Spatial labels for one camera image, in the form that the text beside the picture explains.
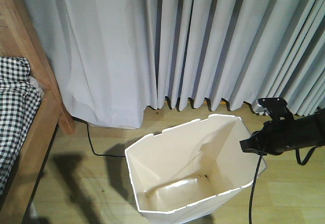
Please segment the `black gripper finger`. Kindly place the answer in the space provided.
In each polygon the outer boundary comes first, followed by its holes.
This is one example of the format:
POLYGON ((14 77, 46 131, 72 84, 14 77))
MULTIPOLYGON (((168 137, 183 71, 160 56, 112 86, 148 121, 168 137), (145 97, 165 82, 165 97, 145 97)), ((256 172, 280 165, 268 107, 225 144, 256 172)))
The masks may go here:
POLYGON ((262 148, 256 136, 240 141, 241 149, 244 153, 261 153, 262 148))

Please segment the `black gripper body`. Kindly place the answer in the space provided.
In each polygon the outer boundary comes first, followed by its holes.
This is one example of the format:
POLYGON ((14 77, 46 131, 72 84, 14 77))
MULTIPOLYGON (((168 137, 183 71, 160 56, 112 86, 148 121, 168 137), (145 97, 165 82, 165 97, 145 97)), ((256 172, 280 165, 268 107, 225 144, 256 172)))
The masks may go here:
POLYGON ((281 155, 286 151, 296 150, 293 140, 289 137, 293 134, 289 132, 290 126, 294 124, 294 120, 281 120, 280 124, 274 121, 264 122, 261 135, 258 137, 259 155, 281 155))

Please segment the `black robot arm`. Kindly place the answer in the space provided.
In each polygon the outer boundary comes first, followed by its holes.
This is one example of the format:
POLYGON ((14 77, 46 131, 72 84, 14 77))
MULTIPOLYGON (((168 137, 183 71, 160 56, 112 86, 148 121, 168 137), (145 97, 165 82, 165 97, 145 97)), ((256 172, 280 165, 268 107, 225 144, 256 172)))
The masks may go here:
POLYGON ((324 146, 324 109, 293 120, 270 120, 250 138, 241 140, 245 153, 280 155, 295 149, 324 146))

